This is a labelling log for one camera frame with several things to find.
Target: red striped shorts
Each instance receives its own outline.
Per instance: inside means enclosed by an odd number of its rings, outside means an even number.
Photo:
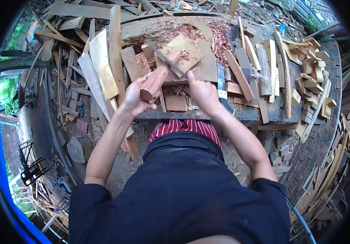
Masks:
[[[201,133],[202,135],[206,135],[212,139],[221,147],[221,142],[218,139],[213,125],[209,122],[199,120],[170,120],[168,123],[160,122],[155,126],[149,138],[149,143],[159,136],[178,131],[192,131]]]

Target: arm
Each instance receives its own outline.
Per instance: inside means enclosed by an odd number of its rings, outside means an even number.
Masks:
[[[277,181],[262,144],[219,102],[216,87],[210,82],[196,81],[192,72],[187,75],[192,99],[226,132],[237,153],[250,168],[252,180],[266,178]]]
[[[148,109],[157,109],[153,102],[160,93],[149,103],[140,99],[140,85],[146,79],[147,76],[137,79],[126,90],[124,102],[114,113],[102,138],[91,153],[87,163],[85,184],[106,185],[115,157],[132,121]]]

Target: workbench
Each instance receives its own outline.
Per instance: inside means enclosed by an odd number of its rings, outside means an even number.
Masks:
[[[164,30],[165,22],[168,22],[169,20],[172,21],[175,19],[178,23],[191,23],[193,26],[200,29],[202,32],[204,32],[204,29],[206,29],[206,25],[199,25],[197,26],[196,23],[192,23],[192,19],[195,18],[199,20],[200,22],[206,23],[206,22],[212,22],[212,21],[225,21],[228,18],[219,16],[219,17],[207,17],[207,16],[178,16],[178,17],[154,17],[147,20],[140,20],[136,22],[129,22],[121,25],[121,35],[124,43],[126,44],[132,44],[133,38],[144,36],[145,38],[154,38],[155,33],[157,33],[160,30]],[[269,30],[266,28],[262,28],[261,26],[257,25],[251,25],[255,31],[256,35],[252,38],[253,44],[263,44],[263,41],[266,39],[272,39],[274,40],[273,36],[273,30]],[[295,79],[300,77],[301,69],[300,66],[289,61],[289,71],[290,71],[290,80],[291,80],[291,87],[296,88],[295,85]],[[299,106],[296,108],[291,109],[292,116],[290,119],[285,118],[285,110],[280,107],[282,99],[284,99],[284,89],[280,89],[280,96],[275,97],[274,103],[266,102],[266,109],[269,121],[272,122],[287,122],[287,123],[298,123],[302,108],[304,105],[304,100],[302,99]],[[235,109],[235,117],[238,120],[246,120],[246,121],[261,121],[262,117],[260,114],[259,109],[255,109],[253,107],[244,106],[242,105],[242,109],[239,109],[239,106],[236,104],[230,103],[230,98],[228,99],[229,105]],[[200,109],[196,110],[190,110],[187,112],[166,112],[163,113],[163,110],[161,106],[158,106],[157,110],[150,110],[144,112],[142,115],[138,116],[138,119],[194,119],[194,120],[209,120],[210,117],[204,113]],[[323,119],[317,119],[315,121],[315,124],[324,124],[326,120]]]

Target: navy t-shirt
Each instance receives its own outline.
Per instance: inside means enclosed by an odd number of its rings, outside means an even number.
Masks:
[[[175,151],[141,165],[115,199],[101,185],[77,186],[70,241],[187,243],[227,235],[243,244],[289,243],[284,192],[282,184],[263,178],[242,187],[217,157]]]

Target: left hand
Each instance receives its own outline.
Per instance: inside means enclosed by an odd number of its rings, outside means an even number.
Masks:
[[[160,91],[149,102],[140,99],[140,86],[147,80],[149,75],[138,78],[126,89],[125,99],[120,109],[130,115],[133,120],[148,109],[156,110],[158,108],[153,102],[161,95]]]

